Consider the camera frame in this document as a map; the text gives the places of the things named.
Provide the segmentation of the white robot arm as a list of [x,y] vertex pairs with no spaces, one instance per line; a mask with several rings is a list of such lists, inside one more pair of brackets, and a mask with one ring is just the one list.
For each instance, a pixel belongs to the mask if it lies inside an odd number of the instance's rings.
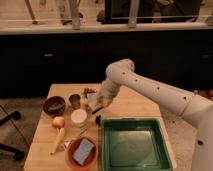
[[213,171],[213,101],[199,94],[155,81],[134,72],[130,59],[109,64],[97,105],[108,107],[126,86],[167,108],[197,129],[191,171]]

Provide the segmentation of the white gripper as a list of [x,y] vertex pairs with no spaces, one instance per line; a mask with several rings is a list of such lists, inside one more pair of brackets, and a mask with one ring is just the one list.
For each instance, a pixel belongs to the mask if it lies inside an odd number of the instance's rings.
[[[117,96],[118,92],[119,86],[116,83],[110,80],[104,80],[101,83],[100,90],[98,91],[97,103],[104,108],[108,107],[112,103],[113,99]],[[96,114],[103,107],[95,109],[92,114]]]

